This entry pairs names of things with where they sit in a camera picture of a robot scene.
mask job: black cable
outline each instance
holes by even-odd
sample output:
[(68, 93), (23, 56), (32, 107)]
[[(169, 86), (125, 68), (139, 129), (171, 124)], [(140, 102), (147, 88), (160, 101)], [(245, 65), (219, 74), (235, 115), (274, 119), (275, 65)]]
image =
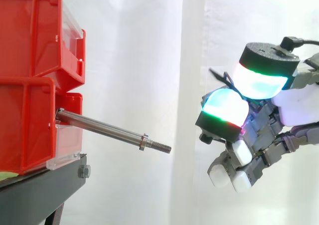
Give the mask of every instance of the black cable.
[(227, 72), (224, 72), (224, 78), (228, 78), (228, 80), (230, 81), (230, 83), (232, 85), (234, 85), (234, 81), (231, 79), (230, 75)]
[(224, 78), (223, 76), (219, 75), (218, 73), (216, 73), (214, 70), (212, 70), (211, 68), (209, 69), (209, 71), (214, 75), (214, 77), (219, 80), (220, 82), (223, 82), (224, 84), (226, 84), (230, 89), (236, 91), (240, 97), (242, 99), (245, 99), (245, 97), (239, 92), (239, 90), (231, 83), (229, 82), (226, 78)]
[(319, 45), (319, 41), (311, 39), (301, 39), (297, 37), (284, 37), (280, 47), (292, 52), (295, 48), (301, 47), (304, 44)]
[(305, 39), (304, 44), (314, 44), (314, 45), (319, 45), (319, 41), (316, 40), (311, 40), (311, 39)]

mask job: black cap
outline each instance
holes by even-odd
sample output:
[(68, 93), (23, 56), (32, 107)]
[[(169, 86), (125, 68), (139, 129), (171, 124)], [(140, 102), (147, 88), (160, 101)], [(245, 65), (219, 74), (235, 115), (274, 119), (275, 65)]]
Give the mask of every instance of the black cap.
[(212, 137), (208, 137), (206, 134), (201, 133), (199, 135), (199, 139), (201, 142), (205, 143), (205, 144), (211, 144), (211, 142), (213, 141)]
[(285, 55), (276, 50), (274, 44), (248, 43), (240, 57), (239, 63), (256, 73), (292, 77), (300, 59)]
[(241, 131), (241, 127), (235, 124), (221, 120), (211, 114), (207, 114), (204, 111), (200, 112), (196, 125), (202, 130), (217, 135), (229, 142), (234, 143)]

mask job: transparent bin front panel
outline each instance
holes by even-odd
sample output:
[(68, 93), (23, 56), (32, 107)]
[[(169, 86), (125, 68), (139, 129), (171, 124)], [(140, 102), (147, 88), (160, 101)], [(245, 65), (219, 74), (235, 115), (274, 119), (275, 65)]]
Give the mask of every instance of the transparent bin front panel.
[(66, 164), (80, 159), (82, 150), (83, 130), (74, 126), (56, 126), (56, 153), (55, 158), (46, 162), (50, 170), (58, 169)]
[(83, 30), (80, 28), (69, 9), (63, 3), (62, 12), (62, 39), (65, 46), (76, 56), (77, 39), (83, 39)]

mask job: white backdrop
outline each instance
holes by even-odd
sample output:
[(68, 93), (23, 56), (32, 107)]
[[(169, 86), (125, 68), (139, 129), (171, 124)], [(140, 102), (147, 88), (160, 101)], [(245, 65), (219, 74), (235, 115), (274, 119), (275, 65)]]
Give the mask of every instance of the white backdrop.
[[(279, 44), (284, 36), (319, 39), (317, 0), (206, 0), (204, 17), (200, 94), (221, 85), (208, 68), (232, 72), (248, 42)], [(310, 57), (318, 48), (304, 46), (294, 52)], [(231, 184), (216, 189), (211, 183), (206, 171), (222, 151), (222, 144), (196, 141), (194, 225), (319, 223), (318, 147), (284, 155), (244, 194), (235, 193)]]
[(147, 132), (173, 152), (85, 132), (92, 174), (62, 225), (318, 224), (318, 148), (284, 156), (236, 194), (211, 184), (206, 170), (224, 147), (200, 143), (194, 126), (201, 96), (220, 86), (208, 68), (231, 72), (247, 42), (319, 39), (317, 0), (64, 2), (87, 32), (83, 114)]

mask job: white fingertip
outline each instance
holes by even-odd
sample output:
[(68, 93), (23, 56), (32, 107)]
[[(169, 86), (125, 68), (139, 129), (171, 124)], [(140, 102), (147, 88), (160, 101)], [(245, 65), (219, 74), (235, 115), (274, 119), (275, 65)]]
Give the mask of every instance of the white fingertip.
[(233, 150), (241, 166), (249, 164), (253, 159), (252, 154), (243, 140), (236, 141), (233, 144)]
[(226, 186), (230, 181), (230, 178), (224, 166), (222, 166), (221, 164), (217, 164), (212, 167), (212, 169), (209, 172), (209, 177), (213, 182), (214, 186), (217, 188), (222, 188)]
[(233, 184), (235, 191), (238, 193), (246, 192), (251, 188), (249, 178), (244, 171), (237, 171), (231, 183)]

